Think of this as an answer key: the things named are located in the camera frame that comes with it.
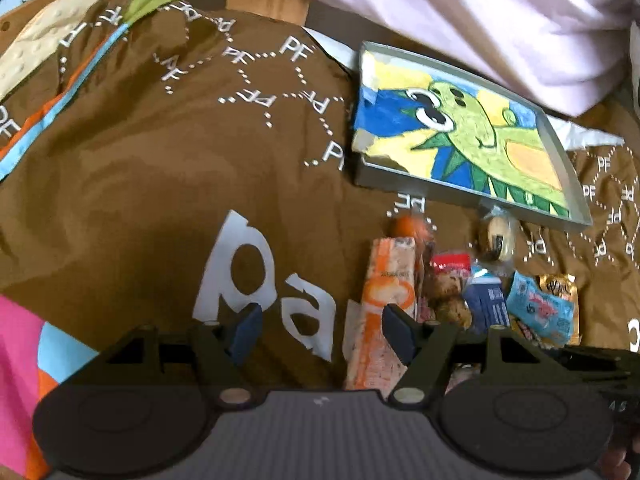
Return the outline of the person's right hand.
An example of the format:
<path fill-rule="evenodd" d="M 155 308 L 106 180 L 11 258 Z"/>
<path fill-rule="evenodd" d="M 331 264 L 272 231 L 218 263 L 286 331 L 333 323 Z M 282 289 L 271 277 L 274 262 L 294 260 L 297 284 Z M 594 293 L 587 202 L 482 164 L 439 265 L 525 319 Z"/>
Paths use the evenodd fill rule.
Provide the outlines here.
<path fill-rule="evenodd" d="M 628 480 L 632 473 L 630 463 L 626 462 L 628 445 L 611 444 L 602 455 L 599 463 L 600 475 L 608 480 Z"/>

